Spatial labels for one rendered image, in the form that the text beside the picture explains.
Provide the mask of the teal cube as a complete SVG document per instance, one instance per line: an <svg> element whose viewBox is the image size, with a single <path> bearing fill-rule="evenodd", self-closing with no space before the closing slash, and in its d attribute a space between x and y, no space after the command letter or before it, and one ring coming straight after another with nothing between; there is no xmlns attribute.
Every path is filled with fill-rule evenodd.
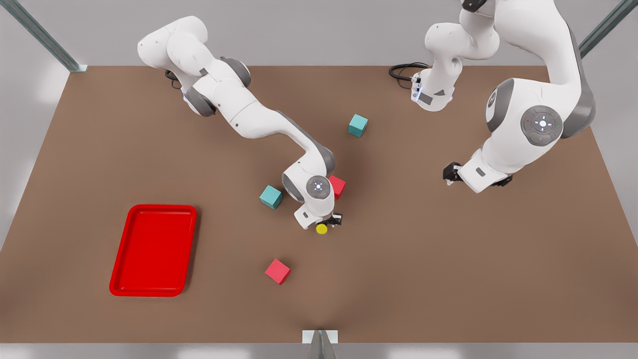
<svg viewBox="0 0 638 359"><path fill-rule="evenodd" d="M368 124L367 118L358 114L354 114L348 124L348 132L349 134L353 136L362 137L367 127L367 124Z"/></svg>
<svg viewBox="0 0 638 359"><path fill-rule="evenodd" d="M259 199L265 206L271 209L277 209L283 199L283 194L277 188L268 185L264 191L262 191Z"/></svg>

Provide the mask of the red rectangular tray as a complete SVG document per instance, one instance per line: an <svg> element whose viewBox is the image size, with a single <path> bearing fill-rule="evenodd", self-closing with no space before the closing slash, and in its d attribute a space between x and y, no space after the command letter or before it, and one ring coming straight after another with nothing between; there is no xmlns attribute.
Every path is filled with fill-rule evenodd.
<svg viewBox="0 0 638 359"><path fill-rule="evenodd" d="M193 206L138 204L128 212L115 259L114 296L174 297L185 287L197 211Z"/></svg>

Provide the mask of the silver frame post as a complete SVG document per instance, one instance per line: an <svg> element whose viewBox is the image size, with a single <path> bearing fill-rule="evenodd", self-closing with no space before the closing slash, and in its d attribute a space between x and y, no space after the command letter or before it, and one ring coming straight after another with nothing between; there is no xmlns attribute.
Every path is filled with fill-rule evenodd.
<svg viewBox="0 0 638 359"><path fill-rule="evenodd" d="M310 344L307 359L336 359L333 344L338 343L338 331L303 330L302 343Z"/></svg>
<svg viewBox="0 0 638 359"><path fill-rule="evenodd" d="M620 0L609 14L579 44L580 57L584 58L611 30L622 22L636 7L638 0Z"/></svg>
<svg viewBox="0 0 638 359"><path fill-rule="evenodd" d="M0 5L20 23L70 73L86 73L89 66L79 64L23 7L18 0L0 0Z"/></svg>

